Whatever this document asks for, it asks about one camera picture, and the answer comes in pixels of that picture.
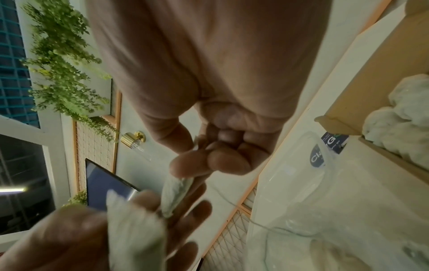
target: monitor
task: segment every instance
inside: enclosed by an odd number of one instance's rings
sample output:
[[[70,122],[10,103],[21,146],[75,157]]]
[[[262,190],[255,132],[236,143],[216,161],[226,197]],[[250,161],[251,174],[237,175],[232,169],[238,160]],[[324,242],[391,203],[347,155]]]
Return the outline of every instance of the monitor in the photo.
[[[114,190],[118,195],[130,200],[139,189],[122,180],[107,169],[97,165],[89,159],[86,164],[86,191],[88,193],[88,206],[100,211],[106,211],[106,195]]]

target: hand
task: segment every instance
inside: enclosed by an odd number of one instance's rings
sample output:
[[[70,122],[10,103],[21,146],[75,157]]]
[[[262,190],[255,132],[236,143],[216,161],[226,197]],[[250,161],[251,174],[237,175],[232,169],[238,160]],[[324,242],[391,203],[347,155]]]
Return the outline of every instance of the hand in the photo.
[[[294,114],[332,0],[88,0],[104,62],[178,178],[243,175]],[[195,105],[207,150],[179,116]]]
[[[211,214],[211,204],[200,202],[184,216],[206,190],[200,186],[176,208],[168,225],[168,271],[186,271],[198,247],[185,241]],[[155,212],[160,197],[143,191],[133,203]],[[84,206],[59,209],[37,223],[0,258],[0,271],[109,271],[106,213]]]

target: cardboard box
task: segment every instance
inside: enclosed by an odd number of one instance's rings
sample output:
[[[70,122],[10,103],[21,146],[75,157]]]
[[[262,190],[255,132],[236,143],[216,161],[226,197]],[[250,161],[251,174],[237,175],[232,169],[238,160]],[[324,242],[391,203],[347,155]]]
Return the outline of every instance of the cardboard box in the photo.
[[[402,78],[429,72],[429,0],[408,0],[405,13],[326,114],[315,119],[328,132],[361,135],[366,117],[390,106],[388,95]],[[428,171],[364,138],[360,140],[429,184]]]

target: artificial foliage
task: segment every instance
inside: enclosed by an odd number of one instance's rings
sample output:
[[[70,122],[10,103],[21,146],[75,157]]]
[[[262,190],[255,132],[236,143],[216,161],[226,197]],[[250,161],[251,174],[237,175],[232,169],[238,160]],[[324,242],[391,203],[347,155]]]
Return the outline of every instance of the artificial foliage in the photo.
[[[83,35],[89,34],[88,22],[68,0],[35,0],[24,10],[33,19],[35,58],[25,60],[30,71],[43,76],[34,83],[31,95],[34,110],[53,108],[94,129],[111,141],[114,127],[102,117],[88,117],[109,100],[85,85],[90,78],[77,67],[99,64],[101,60],[87,51]]]
[[[88,205],[88,194],[86,190],[82,190],[78,192],[74,197],[69,199],[68,202],[65,205],[63,205],[63,207],[75,205],[75,204],[80,204],[85,206]]]

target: blue grid mesh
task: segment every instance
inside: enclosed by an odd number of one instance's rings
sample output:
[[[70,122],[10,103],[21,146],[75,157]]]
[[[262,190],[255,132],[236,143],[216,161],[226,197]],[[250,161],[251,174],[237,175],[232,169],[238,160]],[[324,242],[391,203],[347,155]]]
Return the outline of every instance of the blue grid mesh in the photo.
[[[40,128],[14,0],[0,0],[0,115]]]

